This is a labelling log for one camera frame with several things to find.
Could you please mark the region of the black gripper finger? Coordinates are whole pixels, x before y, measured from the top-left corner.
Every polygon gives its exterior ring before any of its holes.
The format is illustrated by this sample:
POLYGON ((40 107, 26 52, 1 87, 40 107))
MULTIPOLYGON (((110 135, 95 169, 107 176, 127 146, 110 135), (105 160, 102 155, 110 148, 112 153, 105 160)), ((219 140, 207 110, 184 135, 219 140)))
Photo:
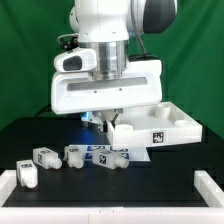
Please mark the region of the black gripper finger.
POLYGON ((116 122, 117 118, 119 117, 119 115, 123 113, 123 109, 122 108, 114 109, 114 113, 115 113, 114 117, 111 121, 113 127, 115 127, 115 122, 116 122))
POLYGON ((103 132, 104 131, 104 121, 105 121, 104 115, 102 114, 101 111, 94 111, 92 113, 92 115, 93 115, 93 122, 98 125, 99 131, 103 132))

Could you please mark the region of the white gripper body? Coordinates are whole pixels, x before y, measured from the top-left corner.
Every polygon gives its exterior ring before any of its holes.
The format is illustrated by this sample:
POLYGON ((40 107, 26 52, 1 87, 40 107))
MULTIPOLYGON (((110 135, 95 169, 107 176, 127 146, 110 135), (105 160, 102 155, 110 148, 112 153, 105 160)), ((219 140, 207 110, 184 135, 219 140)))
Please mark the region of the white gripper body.
POLYGON ((157 104, 161 73, 160 60, 131 62, 121 78, 112 80, 93 80, 87 72, 56 72, 51 107, 56 114, 72 114, 157 104))

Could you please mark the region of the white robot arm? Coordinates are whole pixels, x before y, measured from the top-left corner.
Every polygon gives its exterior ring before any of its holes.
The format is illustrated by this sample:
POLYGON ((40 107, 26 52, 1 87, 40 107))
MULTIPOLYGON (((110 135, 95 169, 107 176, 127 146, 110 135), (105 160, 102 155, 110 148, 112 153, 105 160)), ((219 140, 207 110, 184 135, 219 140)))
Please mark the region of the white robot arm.
POLYGON ((73 49, 55 57, 51 107, 57 114, 120 114, 162 99, 162 63, 146 53, 128 58, 129 38, 161 33, 175 20, 177 0, 75 0, 73 49))

